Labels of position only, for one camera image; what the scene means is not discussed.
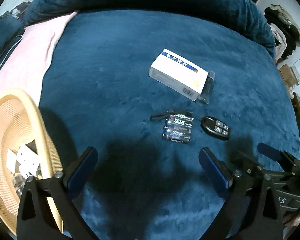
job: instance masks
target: black key fob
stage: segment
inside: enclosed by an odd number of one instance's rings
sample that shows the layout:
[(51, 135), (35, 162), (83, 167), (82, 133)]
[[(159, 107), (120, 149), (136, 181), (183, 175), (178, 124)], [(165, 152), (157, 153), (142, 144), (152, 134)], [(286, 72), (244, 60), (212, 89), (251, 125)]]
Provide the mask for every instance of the black key fob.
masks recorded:
[(202, 118), (201, 127), (208, 135), (220, 140), (229, 140), (230, 138), (230, 127), (214, 117)]

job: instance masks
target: screw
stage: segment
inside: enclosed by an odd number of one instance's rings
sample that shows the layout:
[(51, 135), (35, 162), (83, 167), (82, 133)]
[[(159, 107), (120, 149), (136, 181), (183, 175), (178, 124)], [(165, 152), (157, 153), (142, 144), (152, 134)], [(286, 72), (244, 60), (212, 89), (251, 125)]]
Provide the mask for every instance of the screw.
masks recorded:
[(265, 174), (263, 177), (265, 178), (265, 180), (271, 180), (271, 176), (269, 174)]
[(62, 176), (63, 176), (63, 172), (62, 171), (57, 171), (54, 176), (57, 178), (57, 179), (60, 179)]
[(234, 175), (235, 177), (237, 177), (237, 178), (240, 178), (241, 175), (242, 175), (242, 172), (239, 171), (239, 170), (235, 170), (235, 171), (233, 172), (233, 175)]
[(27, 182), (31, 182), (31, 181), (33, 181), (33, 179), (34, 179), (34, 176), (30, 176), (27, 178)]

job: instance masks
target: pink cloth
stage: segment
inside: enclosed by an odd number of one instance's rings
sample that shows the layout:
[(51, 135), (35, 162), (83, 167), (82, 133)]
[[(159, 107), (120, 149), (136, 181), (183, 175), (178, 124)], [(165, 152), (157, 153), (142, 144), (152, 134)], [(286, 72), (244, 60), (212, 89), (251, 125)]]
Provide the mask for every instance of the pink cloth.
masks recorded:
[(39, 105), (43, 76), (50, 67), (53, 50), (76, 15), (73, 12), (25, 28), (23, 39), (0, 70), (0, 94), (19, 88)]

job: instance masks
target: blue pillow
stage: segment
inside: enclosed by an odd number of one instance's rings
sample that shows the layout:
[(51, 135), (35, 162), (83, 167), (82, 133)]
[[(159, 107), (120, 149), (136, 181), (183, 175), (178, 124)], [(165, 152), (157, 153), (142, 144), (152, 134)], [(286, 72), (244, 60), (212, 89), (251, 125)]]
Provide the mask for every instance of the blue pillow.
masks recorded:
[(0, 56), (9, 42), (18, 34), (23, 34), (22, 22), (15, 19), (9, 12), (0, 16)]
[(252, 0), (34, 0), (25, 12), (24, 25), (89, 8), (149, 9), (204, 18), (261, 44), (274, 57), (271, 29)]

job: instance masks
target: basket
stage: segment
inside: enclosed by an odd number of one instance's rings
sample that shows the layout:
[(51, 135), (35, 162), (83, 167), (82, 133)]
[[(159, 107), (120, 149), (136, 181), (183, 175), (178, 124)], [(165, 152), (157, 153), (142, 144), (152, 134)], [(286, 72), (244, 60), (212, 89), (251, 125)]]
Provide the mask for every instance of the basket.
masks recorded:
[[(0, 95), (0, 218), (17, 235), (20, 199), (12, 184), (13, 174), (6, 167), (7, 150), (18, 152), (21, 144), (35, 140), (41, 158), (43, 179), (51, 178), (62, 165), (57, 150), (47, 134), (41, 114), (32, 99), (22, 90), (12, 89)], [(56, 223), (63, 231), (63, 222), (52, 198), (47, 198)]]

